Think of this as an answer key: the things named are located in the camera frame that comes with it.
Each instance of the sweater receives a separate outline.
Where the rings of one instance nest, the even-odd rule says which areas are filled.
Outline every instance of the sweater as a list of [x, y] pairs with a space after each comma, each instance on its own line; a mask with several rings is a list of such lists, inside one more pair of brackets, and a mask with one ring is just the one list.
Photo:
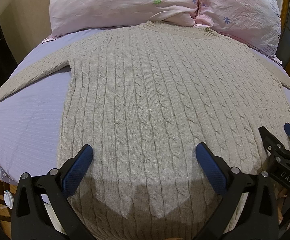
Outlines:
[[100, 240], [191, 239], [221, 199], [196, 160], [198, 143], [250, 174], [266, 169], [260, 126], [290, 149], [290, 106], [263, 63], [209, 28], [147, 22], [45, 57], [8, 80], [0, 100], [69, 65], [57, 165], [84, 144], [94, 149], [68, 199], [79, 218]]

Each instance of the pillow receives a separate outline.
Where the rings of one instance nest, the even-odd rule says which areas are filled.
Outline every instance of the pillow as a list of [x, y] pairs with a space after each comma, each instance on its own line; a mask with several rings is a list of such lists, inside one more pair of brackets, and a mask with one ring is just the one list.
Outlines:
[[169, 21], [194, 26], [198, 0], [50, 0], [52, 36], [85, 28], [138, 25]]
[[276, 0], [199, 0], [195, 22], [273, 58], [281, 34]]

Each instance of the blue flower print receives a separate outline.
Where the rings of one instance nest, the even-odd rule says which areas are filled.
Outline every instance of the blue flower print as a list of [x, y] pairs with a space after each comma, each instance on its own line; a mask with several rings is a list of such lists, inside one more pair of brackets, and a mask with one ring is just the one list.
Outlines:
[[227, 17], [226, 17], [226, 18], [224, 18], [224, 21], [225, 21], [225, 23], [226, 23], [226, 24], [229, 24], [229, 23], [231, 23], [231, 22], [230, 22], [230, 19], [229, 19], [229, 18], [227, 18]]

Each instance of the white clip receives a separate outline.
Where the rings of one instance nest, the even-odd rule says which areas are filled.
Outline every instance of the white clip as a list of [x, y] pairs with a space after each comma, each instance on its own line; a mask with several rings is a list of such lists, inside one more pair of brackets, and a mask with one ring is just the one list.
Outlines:
[[7, 208], [7, 207], [9, 207], [10, 209], [12, 209], [13, 208], [13, 204], [14, 204], [14, 197], [10, 193], [9, 190], [5, 190], [4, 191], [4, 200], [5, 200], [6, 206], [1, 207], [0, 209]]

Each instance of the green flower print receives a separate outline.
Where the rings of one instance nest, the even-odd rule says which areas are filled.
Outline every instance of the green flower print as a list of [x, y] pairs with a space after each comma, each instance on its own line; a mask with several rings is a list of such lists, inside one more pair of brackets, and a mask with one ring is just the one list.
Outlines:
[[153, 4], [160, 4], [162, 1], [161, 0], [154, 0]]

